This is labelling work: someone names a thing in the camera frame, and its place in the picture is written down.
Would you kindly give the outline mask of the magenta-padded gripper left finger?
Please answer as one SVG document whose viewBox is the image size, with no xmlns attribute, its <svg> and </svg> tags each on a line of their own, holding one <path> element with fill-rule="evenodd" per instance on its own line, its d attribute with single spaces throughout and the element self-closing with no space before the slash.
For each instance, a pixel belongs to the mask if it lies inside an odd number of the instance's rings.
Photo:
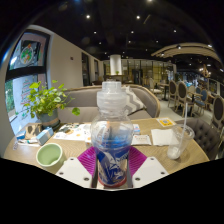
<svg viewBox="0 0 224 224">
<path fill-rule="evenodd" d="M 97 158 L 94 148 L 88 148 L 78 157 L 68 158 L 56 175 L 81 187 L 92 188 L 97 176 Z"/>
</svg>

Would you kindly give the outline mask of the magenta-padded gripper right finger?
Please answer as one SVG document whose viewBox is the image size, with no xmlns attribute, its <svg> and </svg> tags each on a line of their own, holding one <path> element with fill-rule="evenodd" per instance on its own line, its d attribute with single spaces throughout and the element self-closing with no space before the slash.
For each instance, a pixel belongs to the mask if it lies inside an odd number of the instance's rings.
<svg viewBox="0 0 224 224">
<path fill-rule="evenodd" d="M 135 147 L 128 156 L 128 185 L 140 188 L 168 175 L 168 172 L 155 157 L 147 157 Z"/>
</svg>

